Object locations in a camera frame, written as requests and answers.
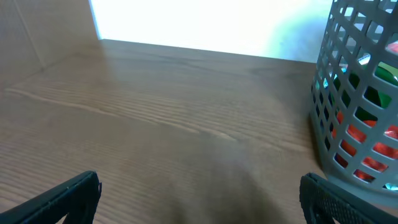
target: wooden wall panel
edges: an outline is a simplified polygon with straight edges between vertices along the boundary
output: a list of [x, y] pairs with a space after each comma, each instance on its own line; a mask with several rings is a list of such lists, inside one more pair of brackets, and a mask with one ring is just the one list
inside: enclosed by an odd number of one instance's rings
[[88, 0], [15, 0], [44, 66], [98, 38]]
[[0, 0], [0, 90], [40, 68], [14, 1]]

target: mesh basket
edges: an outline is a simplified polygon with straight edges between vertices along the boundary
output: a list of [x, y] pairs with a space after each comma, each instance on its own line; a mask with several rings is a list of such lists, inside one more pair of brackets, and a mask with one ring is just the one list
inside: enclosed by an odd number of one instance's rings
[[398, 208], [398, 6], [334, 0], [311, 87], [330, 181]]

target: wooden table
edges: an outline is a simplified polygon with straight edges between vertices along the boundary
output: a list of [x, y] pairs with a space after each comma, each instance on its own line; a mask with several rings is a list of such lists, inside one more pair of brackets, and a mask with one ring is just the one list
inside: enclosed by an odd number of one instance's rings
[[312, 63], [103, 40], [0, 92], [0, 212], [83, 172], [95, 223], [305, 223]]

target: bright light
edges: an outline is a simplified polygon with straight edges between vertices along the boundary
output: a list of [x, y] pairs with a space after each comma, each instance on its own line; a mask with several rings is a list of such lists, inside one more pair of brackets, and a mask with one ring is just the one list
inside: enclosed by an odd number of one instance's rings
[[91, 4], [101, 39], [288, 59], [308, 54], [303, 44], [311, 44], [316, 50], [309, 57], [316, 61], [331, 1], [91, 0]]

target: wood grain surface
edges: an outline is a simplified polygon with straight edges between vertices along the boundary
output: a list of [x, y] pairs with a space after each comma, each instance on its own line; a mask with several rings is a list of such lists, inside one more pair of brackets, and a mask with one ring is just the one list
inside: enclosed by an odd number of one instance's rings
[[96, 170], [95, 223], [305, 223], [311, 63], [111, 40], [0, 92], [0, 212]]

